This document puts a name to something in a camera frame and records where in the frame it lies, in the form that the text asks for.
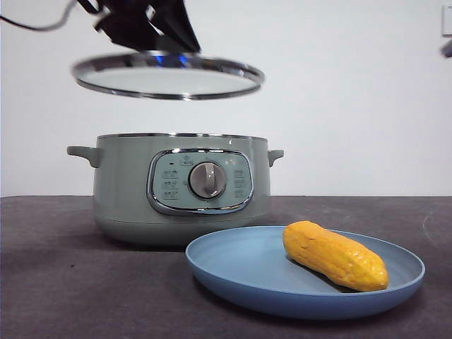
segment glass lid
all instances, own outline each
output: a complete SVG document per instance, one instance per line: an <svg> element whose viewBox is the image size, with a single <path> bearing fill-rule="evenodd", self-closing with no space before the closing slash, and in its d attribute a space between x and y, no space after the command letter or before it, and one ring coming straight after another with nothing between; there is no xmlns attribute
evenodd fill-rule
<svg viewBox="0 0 452 339"><path fill-rule="evenodd" d="M141 52L76 64L79 85L114 95L169 100L236 97L258 90L264 74L235 61L196 53Z"/></svg>

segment gray tabletop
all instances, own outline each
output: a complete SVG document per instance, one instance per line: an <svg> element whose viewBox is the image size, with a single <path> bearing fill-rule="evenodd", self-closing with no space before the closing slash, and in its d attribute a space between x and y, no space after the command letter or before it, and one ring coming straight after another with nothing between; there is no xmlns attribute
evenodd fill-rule
<svg viewBox="0 0 452 339"><path fill-rule="evenodd" d="M452 198L274 196L267 225L312 220L416 253L423 286L385 313L349 321L260 314L216 297L184 249L137 247L96 228L92 198L1 200L1 337L452 338Z"/></svg>

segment plate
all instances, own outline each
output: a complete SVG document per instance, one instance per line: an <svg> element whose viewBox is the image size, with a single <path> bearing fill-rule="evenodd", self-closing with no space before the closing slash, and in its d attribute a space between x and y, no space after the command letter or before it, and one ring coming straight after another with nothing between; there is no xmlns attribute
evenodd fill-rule
<svg viewBox="0 0 452 339"><path fill-rule="evenodd" d="M425 266L412 252L384 240L335 231L377 253L386 264L386 290L357 292L291 260L284 226L254 226L193 240L186 257L198 281L219 297L254 311L296 319L340 320L402 304L422 284Z"/></svg>
<svg viewBox="0 0 452 339"><path fill-rule="evenodd" d="M265 79L262 71L237 61L159 51L92 58L77 63L72 74L91 90L167 100L236 97L257 91Z"/></svg>

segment white wall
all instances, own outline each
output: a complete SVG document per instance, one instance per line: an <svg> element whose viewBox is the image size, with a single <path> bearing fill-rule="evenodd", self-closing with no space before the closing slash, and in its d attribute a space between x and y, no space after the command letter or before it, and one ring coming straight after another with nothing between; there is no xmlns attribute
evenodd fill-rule
<svg viewBox="0 0 452 339"><path fill-rule="evenodd" d="M3 1L2 14L44 25L65 1ZM56 32L2 23L1 194L91 194L93 169L66 155L105 133L263 136L286 156L275 195L451 195L452 59L439 48L438 0L186 0L209 55L267 76L257 94L168 102L75 84L70 66L124 48L78 6Z"/></svg>

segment chrome trim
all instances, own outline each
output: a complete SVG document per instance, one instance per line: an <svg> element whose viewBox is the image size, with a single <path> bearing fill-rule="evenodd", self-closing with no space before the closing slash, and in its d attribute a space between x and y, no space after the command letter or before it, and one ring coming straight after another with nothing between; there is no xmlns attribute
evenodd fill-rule
<svg viewBox="0 0 452 339"><path fill-rule="evenodd" d="M81 77L89 72L100 72L106 69L133 67L159 67L170 69L199 69L204 71L215 71L220 73L228 73L240 78L246 78L253 81L254 84L250 88L223 93L145 93L94 85L81 79ZM259 90L261 88L261 84L265 80L265 75L262 71L248 64L243 64L226 59L219 59L213 56L201 56L197 53L171 54L163 51L147 51L133 54L100 56L78 62L72 67L71 74L79 85L90 90L96 90L102 93L123 95L127 97L146 97L152 99L187 101L220 99L249 94Z"/></svg>
<svg viewBox="0 0 452 339"><path fill-rule="evenodd" d="M164 203L161 203L157 199L157 196L155 196L155 194L154 194L152 183L153 183L153 177L155 174L155 168L157 166L158 160L163 155L166 155L169 153L193 153L193 152L199 152L199 151L203 151L206 153L224 152L224 153L238 154L238 155L243 156L246 159L246 162L248 164L249 173L250 173L251 191L250 191L248 197L243 202L241 202L238 205L226 206L226 207L221 207L221 208L177 208L177 207L165 205ZM149 204L154 209L156 209L158 212L168 214L168 215L185 215L185 216L187 216L187 215L218 215L218 214L237 212L238 210L241 210L246 207L246 205L250 202L251 197L253 196L253 193L254 193L253 174L252 174L249 164L250 164L249 158L244 153L238 152L236 150L222 150L222 149L217 149L217 148L181 148L181 149L177 148L177 149L171 149L171 150L162 150L159 153L157 153L150 161L149 171L148 171L148 180L146 181L146 197L148 198Z"/></svg>
<svg viewBox="0 0 452 339"><path fill-rule="evenodd" d="M137 138L143 136L169 136L169 137L184 137L184 138L233 138L233 139L248 139L260 140L267 142L268 140L260 136L237 136L234 134L216 134L216 133L118 133L118 134L104 134L98 136L97 139L106 138Z"/></svg>

